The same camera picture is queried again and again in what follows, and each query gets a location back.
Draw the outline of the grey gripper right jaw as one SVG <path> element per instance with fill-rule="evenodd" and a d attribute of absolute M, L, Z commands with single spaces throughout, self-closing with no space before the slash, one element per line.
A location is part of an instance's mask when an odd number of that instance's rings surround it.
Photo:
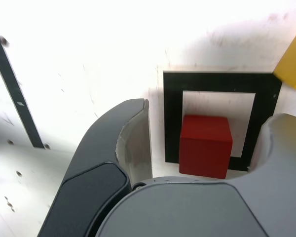
<path fill-rule="evenodd" d="M 296 117 L 278 114 L 264 123 L 247 174 L 144 180 L 96 236 L 296 237 Z"/>

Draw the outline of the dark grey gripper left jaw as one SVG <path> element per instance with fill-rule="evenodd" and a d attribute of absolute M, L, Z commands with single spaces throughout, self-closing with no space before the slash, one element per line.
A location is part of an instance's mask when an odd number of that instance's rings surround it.
<path fill-rule="evenodd" d="M 152 178 L 149 101 L 130 99 L 87 130 L 68 166 L 41 237 L 93 237 L 135 184 Z"/>

